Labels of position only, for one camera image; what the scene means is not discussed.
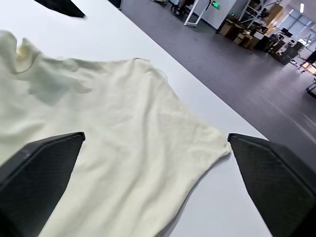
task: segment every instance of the metal shelving rack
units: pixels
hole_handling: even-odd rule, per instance
[[[261,8],[260,8],[260,10],[256,10],[256,9],[254,9],[254,8],[252,8],[252,7],[250,6],[251,0],[248,0],[247,5],[244,7],[244,9],[242,10],[242,12],[240,13],[238,20],[241,21],[241,19],[243,18],[243,16],[244,16],[245,14],[249,14],[249,15],[252,16],[252,18],[250,18],[250,19],[248,19],[248,20],[246,20],[246,21],[242,21],[242,22],[241,22],[242,24],[244,24],[244,23],[246,23],[246,22],[249,21],[249,25],[247,26],[247,28],[249,28],[255,21],[264,23],[262,20],[259,19],[259,16],[260,16],[261,13],[263,12],[263,10],[264,10],[267,6],[272,5],[272,4],[274,4],[274,3],[280,3],[281,1],[282,1],[282,0],[277,0],[277,1],[273,2],[273,3],[265,4],[265,2],[266,2],[265,0],[260,0],[259,7],[261,7]],[[252,9],[252,10],[255,12],[255,15],[253,15],[252,13],[250,13],[249,11],[247,11],[248,8]]]

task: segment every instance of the wall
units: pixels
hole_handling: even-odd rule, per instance
[[[202,19],[209,23],[215,29],[218,29],[227,15],[230,13],[236,0],[216,0],[219,3],[219,9],[209,6],[208,10],[203,14]],[[194,13],[200,15],[207,6],[209,0],[199,0]]]
[[[230,13],[234,12],[236,13],[236,16],[239,16],[239,14],[244,9],[247,3],[248,3],[248,0],[236,0],[235,4],[230,10]]]

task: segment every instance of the desk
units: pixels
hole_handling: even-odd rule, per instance
[[[87,15],[71,18],[32,0],[4,1],[0,28],[31,40],[50,57],[119,60],[141,57],[168,76],[191,111],[221,130],[263,137],[106,0],[73,0]],[[215,166],[194,190],[171,237],[270,237],[234,156]]]

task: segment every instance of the exit sign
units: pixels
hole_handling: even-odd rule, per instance
[[[216,2],[216,1],[213,1],[213,2],[212,2],[212,6],[215,7],[215,8],[217,8],[217,9],[219,9],[219,3]]]

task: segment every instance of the concrete floor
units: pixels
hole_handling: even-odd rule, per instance
[[[169,5],[125,0],[122,12],[264,136],[316,171],[316,100],[305,92],[311,75],[244,49],[204,22],[185,27]]]

